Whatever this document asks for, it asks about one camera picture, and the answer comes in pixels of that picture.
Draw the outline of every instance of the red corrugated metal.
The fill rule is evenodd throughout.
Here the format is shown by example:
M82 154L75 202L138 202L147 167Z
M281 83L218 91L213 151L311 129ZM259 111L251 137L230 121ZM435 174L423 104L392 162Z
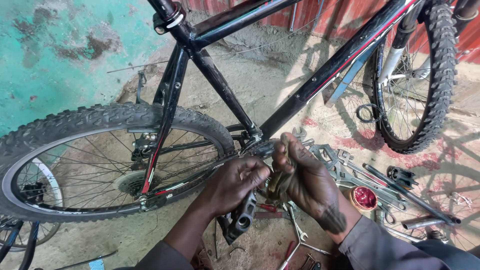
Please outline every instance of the red corrugated metal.
M182 4L191 10L207 11L215 15L231 8L244 0L181 0ZM387 0L324 0L321 15L318 15L322 0L303 0L298 2L294 14L294 6L284 8L258 22L259 25L273 25L285 27L295 31L302 26L301 31L315 32L328 39L349 39L364 25ZM425 28L419 27L415 47L422 52L428 52L425 44L427 40ZM460 36L457 44L461 61L480 64L480 16L477 16Z

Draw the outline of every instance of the bicycle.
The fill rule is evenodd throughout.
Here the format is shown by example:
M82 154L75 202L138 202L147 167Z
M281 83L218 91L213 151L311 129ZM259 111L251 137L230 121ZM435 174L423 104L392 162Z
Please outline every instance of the bicycle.
M177 41L153 104L140 99L140 73L136 104L66 110L2 137L0 212L25 221L80 222L150 211L175 202L201 188L229 159L238 155L268 157L273 145L270 137L351 64L348 73L355 75L362 66L355 65L357 60L366 61L370 55L375 63L373 101L380 108L377 118L386 143L404 154L426 148L447 113L456 63L454 21L448 6L439 0L390 0L262 125L250 119L204 48L298 1L248 0L191 26L180 3L149 0L156 11L154 30L159 35L171 33ZM398 115L399 106L384 102L384 89L393 94L389 83L403 86L400 80L409 81L418 74L418 68L408 64L408 49L403 53L418 19L426 25L430 44L428 105L418 117L420 121L414 123L414 132L409 129L411 134L405 134L400 128L398 133L395 119L392 121L387 112ZM386 36L395 25L400 29L392 41L396 59L387 57L383 63ZM239 124L224 127L208 115L177 106L190 58ZM396 67L402 74L392 73ZM401 97L407 95L402 87L398 89ZM240 135L230 134L238 131ZM98 141L108 143L99 147L95 144ZM234 141L240 149L235 150ZM118 142L121 148L112 146ZM36 158L44 160L48 169ZM39 180L33 183L35 176ZM41 191L48 195L55 189L48 181L52 178L63 191L63 206L46 196L38 200L37 195L26 194ZM39 188L25 190L26 185L36 183L41 183Z

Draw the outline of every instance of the rear wheel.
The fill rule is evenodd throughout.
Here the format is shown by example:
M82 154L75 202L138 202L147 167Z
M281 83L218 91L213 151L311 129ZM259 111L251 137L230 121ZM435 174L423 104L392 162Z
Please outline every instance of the rear wheel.
M148 142L162 118L158 104L95 105L36 120L0 139L0 212L24 221L79 222L111 219L139 210ZM161 149L191 142L199 147L160 152L150 190L168 191L167 203L193 192L207 177L188 176L234 149L228 130L208 115L177 107ZM48 169L38 165L46 164ZM58 186L53 186L55 179ZM61 189L61 204L55 198Z
M379 46L373 56L373 100L383 112L377 127L385 143L401 154L418 153L435 139L453 93L456 41L452 13L441 1L425 5L420 14L424 23L411 34L386 82L379 81L379 74L395 29L388 33L386 46Z

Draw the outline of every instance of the black cable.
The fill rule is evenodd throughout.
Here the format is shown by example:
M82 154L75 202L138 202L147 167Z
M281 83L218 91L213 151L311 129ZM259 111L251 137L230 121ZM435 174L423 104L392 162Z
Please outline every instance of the black cable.
M374 118L373 120L370 120L370 119L364 119L360 116L360 110L363 109L363 108L366 108L366 107L372 107L374 109L376 109L379 113L378 115L378 118ZM357 108L357 118L360 119L360 121L364 122L364 123L375 123L375 122L378 122L380 121L380 118L383 116L383 112L382 110L375 104L373 103L367 103L367 104L362 104L360 106L358 106Z

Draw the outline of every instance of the red grease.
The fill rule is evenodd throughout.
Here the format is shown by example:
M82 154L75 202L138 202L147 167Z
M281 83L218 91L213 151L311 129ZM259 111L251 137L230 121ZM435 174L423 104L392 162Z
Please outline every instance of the red grease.
M377 206L375 193L367 187L359 186L354 190L353 195L358 204L365 208L372 209Z

